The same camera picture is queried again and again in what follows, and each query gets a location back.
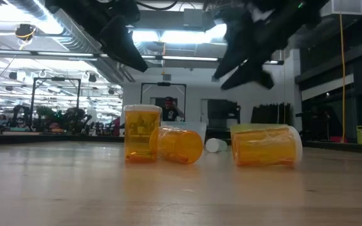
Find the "wall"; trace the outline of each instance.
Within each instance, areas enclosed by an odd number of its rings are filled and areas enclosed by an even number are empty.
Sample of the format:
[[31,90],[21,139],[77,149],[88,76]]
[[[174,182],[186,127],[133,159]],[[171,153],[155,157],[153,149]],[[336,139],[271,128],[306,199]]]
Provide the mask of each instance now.
[[[186,68],[169,68],[166,73],[172,74],[172,83],[186,83],[186,121],[200,121],[201,100],[202,99],[227,99],[236,101],[241,106],[241,123],[251,121],[253,107],[260,104],[276,104],[282,102],[291,103],[294,112],[301,111],[301,98],[298,87],[294,82],[294,76],[300,74],[298,50],[292,50],[290,57],[286,59],[285,66],[265,65],[265,70],[272,73],[275,86],[271,90],[251,82],[241,85],[231,90],[222,91],[220,85],[225,81],[211,82],[211,77],[215,69],[190,69]],[[124,85],[123,105],[139,104],[141,93],[141,82],[162,82],[161,68],[151,68],[146,74],[132,72],[136,83],[126,83]],[[158,87],[152,85],[146,90],[144,86],[143,103],[149,104],[150,97],[172,96],[178,98],[178,106],[184,109],[184,95],[175,87]]]

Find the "wooden table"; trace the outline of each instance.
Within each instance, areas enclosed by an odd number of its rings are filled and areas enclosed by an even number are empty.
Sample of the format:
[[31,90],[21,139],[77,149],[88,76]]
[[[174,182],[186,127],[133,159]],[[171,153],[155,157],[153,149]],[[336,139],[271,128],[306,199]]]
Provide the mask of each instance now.
[[0,226],[362,225],[362,154],[304,149],[301,169],[125,164],[123,145],[0,146]]

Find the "person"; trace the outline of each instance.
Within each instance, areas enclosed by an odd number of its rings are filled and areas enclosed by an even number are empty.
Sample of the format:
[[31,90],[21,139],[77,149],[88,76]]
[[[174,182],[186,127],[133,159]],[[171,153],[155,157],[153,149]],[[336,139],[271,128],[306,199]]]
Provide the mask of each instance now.
[[165,108],[162,113],[163,121],[174,122],[177,117],[184,117],[184,113],[177,107],[173,97],[166,97]]

